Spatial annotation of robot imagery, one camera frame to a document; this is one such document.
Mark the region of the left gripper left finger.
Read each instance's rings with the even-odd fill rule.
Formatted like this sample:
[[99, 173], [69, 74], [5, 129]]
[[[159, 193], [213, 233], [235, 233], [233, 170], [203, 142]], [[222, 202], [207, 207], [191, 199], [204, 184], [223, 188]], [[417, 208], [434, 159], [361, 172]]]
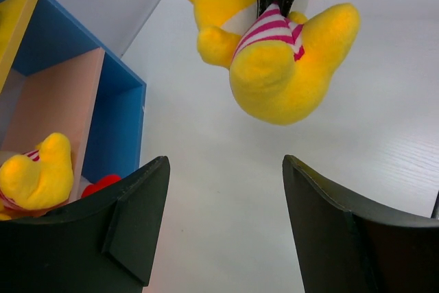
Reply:
[[1, 223], [2, 292], [141, 292], [150, 282], [169, 186], [159, 156], [39, 218]]

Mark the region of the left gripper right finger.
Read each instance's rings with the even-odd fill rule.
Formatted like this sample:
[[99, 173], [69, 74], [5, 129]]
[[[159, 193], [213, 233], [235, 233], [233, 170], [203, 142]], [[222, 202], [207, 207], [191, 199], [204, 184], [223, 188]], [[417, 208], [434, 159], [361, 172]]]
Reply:
[[438, 214], [385, 206], [292, 155], [283, 182], [306, 292], [437, 292]]

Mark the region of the yellow striped plush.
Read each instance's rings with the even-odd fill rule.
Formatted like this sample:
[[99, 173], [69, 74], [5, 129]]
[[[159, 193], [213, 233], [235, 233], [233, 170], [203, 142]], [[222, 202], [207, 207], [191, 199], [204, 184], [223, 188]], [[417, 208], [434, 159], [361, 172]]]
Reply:
[[233, 97], [246, 113], [279, 126], [319, 106], [361, 23], [351, 3], [307, 18], [292, 6], [282, 15], [279, 3], [257, 17], [257, 0], [189, 1], [202, 60], [228, 70]]
[[28, 152], [1, 152], [1, 220], [45, 213], [69, 199], [74, 175], [69, 139], [55, 132]]

